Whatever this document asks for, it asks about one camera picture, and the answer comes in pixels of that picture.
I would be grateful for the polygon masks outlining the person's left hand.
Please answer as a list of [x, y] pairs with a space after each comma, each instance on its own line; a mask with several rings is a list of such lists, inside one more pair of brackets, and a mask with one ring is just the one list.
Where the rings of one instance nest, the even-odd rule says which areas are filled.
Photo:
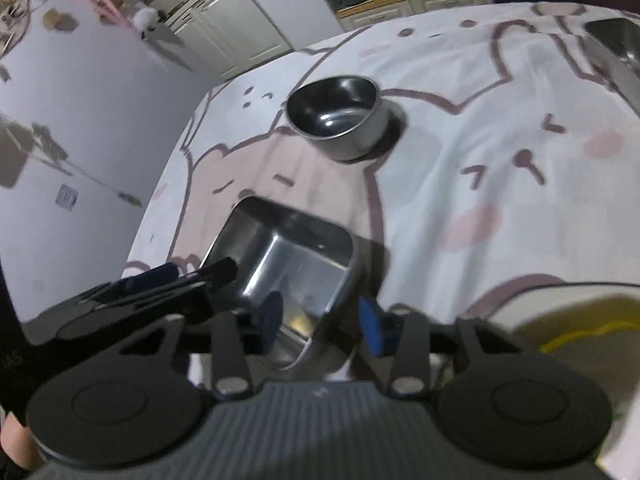
[[42, 458], [32, 432], [13, 413], [6, 416], [2, 426], [1, 447], [12, 463], [22, 469], [35, 471], [42, 466]]

